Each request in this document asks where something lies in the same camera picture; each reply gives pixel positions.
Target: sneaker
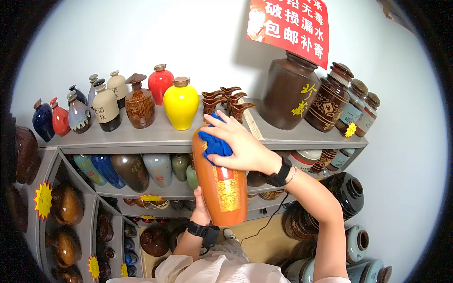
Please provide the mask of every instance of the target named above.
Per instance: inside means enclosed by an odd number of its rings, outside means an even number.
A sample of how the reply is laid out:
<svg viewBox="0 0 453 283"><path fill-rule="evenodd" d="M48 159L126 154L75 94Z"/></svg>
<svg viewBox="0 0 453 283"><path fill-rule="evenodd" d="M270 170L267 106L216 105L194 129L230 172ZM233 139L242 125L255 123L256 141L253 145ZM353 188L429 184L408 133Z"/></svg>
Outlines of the sneaker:
<svg viewBox="0 0 453 283"><path fill-rule="evenodd" d="M223 229L223 236L225 237L226 240L235 240L236 242L239 242L239 240L236 238L236 236L234 236L234 233L230 228Z"/></svg>

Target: red sign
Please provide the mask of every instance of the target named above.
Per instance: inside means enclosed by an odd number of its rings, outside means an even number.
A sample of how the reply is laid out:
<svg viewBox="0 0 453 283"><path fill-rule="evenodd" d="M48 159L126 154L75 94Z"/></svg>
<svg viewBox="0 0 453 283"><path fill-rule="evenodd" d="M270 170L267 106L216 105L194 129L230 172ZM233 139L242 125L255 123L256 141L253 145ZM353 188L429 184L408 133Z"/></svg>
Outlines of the red sign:
<svg viewBox="0 0 453 283"><path fill-rule="evenodd" d="M327 69L329 22L320 0L251 0L247 38L284 48Z"/></svg>

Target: white wall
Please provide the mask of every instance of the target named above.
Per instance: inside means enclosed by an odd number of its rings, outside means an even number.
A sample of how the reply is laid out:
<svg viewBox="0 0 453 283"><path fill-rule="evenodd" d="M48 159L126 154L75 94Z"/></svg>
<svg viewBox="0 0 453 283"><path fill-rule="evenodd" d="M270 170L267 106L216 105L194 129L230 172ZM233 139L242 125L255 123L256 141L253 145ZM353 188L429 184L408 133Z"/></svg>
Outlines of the white wall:
<svg viewBox="0 0 453 283"><path fill-rule="evenodd" d="M270 61L284 50L245 38L247 0L63 1L34 40L14 89L12 113L33 128L34 102L68 87L88 93L88 77L149 75L166 63L198 91L241 86L260 98ZM365 188L365 206L347 224L370 233L370 258L402 282L434 226L446 179L447 136L434 73L420 43L386 19L374 0L325 0L329 62L346 64L382 103L369 145L348 171ZM326 73L317 70L318 75Z"/></svg>

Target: blue cloth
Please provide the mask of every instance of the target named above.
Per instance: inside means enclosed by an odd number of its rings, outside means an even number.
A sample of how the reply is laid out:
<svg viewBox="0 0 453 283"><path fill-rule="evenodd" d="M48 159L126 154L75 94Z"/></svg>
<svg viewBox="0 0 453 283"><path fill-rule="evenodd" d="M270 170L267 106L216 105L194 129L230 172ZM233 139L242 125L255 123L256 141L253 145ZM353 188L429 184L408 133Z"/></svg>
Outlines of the blue cloth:
<svg viewBox="0 0 453 283"><path fill-rule="evenodd" d="M220 121L223 122L222 118L217 116L216 113L211 114L212 117L219 119ZM220 156L231 156L233 154L233 151L231 150L231 147L222 139L219 139L217 137L214 137L206 132L199 131L198 136L206 141L207 143L207 149L203 151L203 156L206 158L208 161L209 159L207 158L208 154L218 154Z"/></svg>

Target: red gourd-shaped bottle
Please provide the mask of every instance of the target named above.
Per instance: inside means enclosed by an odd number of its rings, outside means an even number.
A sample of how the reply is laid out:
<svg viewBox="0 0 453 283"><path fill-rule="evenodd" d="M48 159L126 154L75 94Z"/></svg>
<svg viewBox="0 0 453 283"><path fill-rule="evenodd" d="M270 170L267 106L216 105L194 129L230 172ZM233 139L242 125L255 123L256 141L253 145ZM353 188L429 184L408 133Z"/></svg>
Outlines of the red gourd-shaped bottle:
<svg viewBox="0 0 453 283"><path fill-rule="evenodd" d="M66 111L66 109L63 109L60 106L58 106L56 97L54 99L52 99L49 102L49 104L50 104L50 107L52 107L52 109L53 109L53 115L52 115L53 130L60 137L64 137L71 130L69 128L69 120L68 120L69 113Z"/></svg>
<svg viewBox="0 0 453 283"><path fill-rule="evenodd" d="M153 94L156 105L164 105L165 91L173 85L173 74L166 67L167 64L156 65L155 72L148 78L148 89Z"/></svg>

